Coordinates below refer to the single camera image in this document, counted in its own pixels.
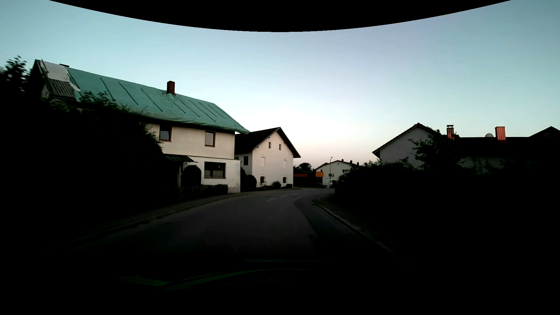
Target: dark roof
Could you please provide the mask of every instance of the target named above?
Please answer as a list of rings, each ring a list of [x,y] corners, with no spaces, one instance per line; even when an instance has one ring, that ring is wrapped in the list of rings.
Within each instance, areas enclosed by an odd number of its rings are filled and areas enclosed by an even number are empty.
[[[372,153],[379,157],[379,151],[381,149],[417,127],[433,132],[434,134],[438,134],[434,130],[417,123]],[[461,150],[461,153],[465,156],[496,158],[545,154],[545,152],[557,150],[559,140],[560,131],[552,126],[539,131],[530,137],[506,137],[505,140],[498,140],[495,137],[460,137],[459,135],[455,135],[457,146],[459,147],[459,150]]]
[[[178,162],[194,162],[193,159],[186,155],[178,155],[178,154],[164,154],[164,156],[170,161],[178,161]]]
[[[531,137],[545,137],[545,138],[559,138],[560,137],[560,130],[550,126],[545,130],[539,131],[536,134],[532,135]]]
[[[411,131],[412,129],[415,128],[422,128],[425,129],[426,131],[432,132],[432,133],[437,133],[435,130],[433,130],[432,128],[426,127],[424,125],[422,125],[421,123],[417,123],[414,126],[412,126],[411,128],[406,129],[404,132],[402,132],[400,135],[394,137],[393,139],[389,140],[389,142],[387,142],[386,144],[378,147],[377,149],[375,149],[372,153],[375,154],[375,156],[377,156],[378,158],[380,158],[380,154],[379,151],[381,151],[381,149],[385,148],[386,146],[388,146],[389,144],[393,143],[394,141],[396,141],[398,138],[401,138],[402,136],[404,136],[407,132]]]
[[[281,127],[253,131],[246,134],[235,135],[235,154],[243,154],[256,149],[261,143],[268,139],[273,133],[278,132],[284,140],[286,146],[292,151],[294,158],[301,158],[290,139],[286,136]]]

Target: roof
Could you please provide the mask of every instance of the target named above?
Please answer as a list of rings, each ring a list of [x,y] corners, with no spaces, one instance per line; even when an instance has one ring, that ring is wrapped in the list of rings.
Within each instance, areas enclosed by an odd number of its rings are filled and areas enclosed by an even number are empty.
[[[379,151],[381,149],[398,138],[401,138],[410,130],[418,127],[433,132],[434,134],[438,134],[431,128],[417,123],[373,151],[373,154],[379,158]],[[495,137],[460,137],[459,135],[455,135],[455,142],[457,143],[461,153],[465,156],[493,156],[497,158],[543,153],[556,148],[558,140],[560,140],[560,131],[552,126],[539,131],[530,137],[506,137],[505,140],[498,140]]]
[[[398,140],[399,138],[401,138],[402,136],[406,135],[409,131],[411,131],[412,129],[415,128],[422,128],[425,129],[426,131],[429,131],[431,133],[437,133],[435,130],[433,130],[432,128],[426,127],[424,125],[422,125],[421,123],[417,123],[414,126],[412,126],[411,128],[406,129],[404,132],[402,132],[400,135],[394,137],[393,139],[389,140],[389,142],[387,142],[386,144],[378,147],[377,149],[375,149],[372,153],[375,154],[375,156],[377,156],[378,158],[380,158],[380,154],[379,151],[381,151],[381,149],[387,147],[389,144],[393,143],[394,141]]]
[[[253,131],[244,135],[235,135],[235,154],[242,154],[255,150],[275,132],[278,132],[278,135],[280,135],[280,137],[284,140],[286,146],[292,151],[293,157],[301,158],[300,154],[297,152],[296,148],[293,146],[292,142],[288,139],[281,127]]]
[[[194,162],[193,159],[186,155],[178,155],[178,154],[164,154],[164,156],[170,161],[179,161],[179,162]]]
[[[35,61],[39,64],[51,93],[69,97],[71,92],[76,100],[85,91],[97,95],[106,92],[114,102],[135,110],[143,110],[143,115],[163,121],[207,126],[227,131],[249,133],[242,125],[214,103],[180,94],[173,95],[167,90],[97,75],[78,69]]]
[[[332,161],[332,162],[330,162],[330,163],[323,163],[323,164],[321,164],[321,166],[319,166],[318,168],[315,168],[315,170],[318,170],[318,169],[322,168],[322,167],[325,166],[325,165],[329,165],[329,164],[336,163],[336,162],[345,163],[345,164],[354,165],[354,166],[357,165],[357,164],[354,164],[354,163],[349,163],[349,162],[344,162],[344,161],[336,160],[336,161]]]

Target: awning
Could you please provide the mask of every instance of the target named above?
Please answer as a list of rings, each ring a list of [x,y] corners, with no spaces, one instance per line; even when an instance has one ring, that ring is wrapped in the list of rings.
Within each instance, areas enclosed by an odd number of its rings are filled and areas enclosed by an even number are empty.
[[[177,162],[195,162],[193,159],[186,155],[177,155],[177,154],[164,154],[166,158],[170,161],[177,161]]]

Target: lamp post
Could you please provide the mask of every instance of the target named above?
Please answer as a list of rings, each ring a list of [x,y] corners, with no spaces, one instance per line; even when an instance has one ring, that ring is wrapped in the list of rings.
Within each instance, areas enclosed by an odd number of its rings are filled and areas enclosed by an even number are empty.
[[[331,178],[333,176],[333,173],[331,173],[331,170],[330,170],[330,162],[332,161],[332,159],[333,159],[333,157],[331,156],[330,160],[329,160],[329,188],[330,188],[330,184],[332,183]]]

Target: shrub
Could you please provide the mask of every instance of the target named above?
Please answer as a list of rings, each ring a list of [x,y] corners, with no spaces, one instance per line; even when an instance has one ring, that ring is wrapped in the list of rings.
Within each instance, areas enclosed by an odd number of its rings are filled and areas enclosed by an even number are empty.
[[[255,189],[256,178],[253,175],[242,175],[241,176],[241,190],[248,191]]]
[[[196,165],[189,165],[181,174],[181,186],[198,186],[202,181],[202,171]]]

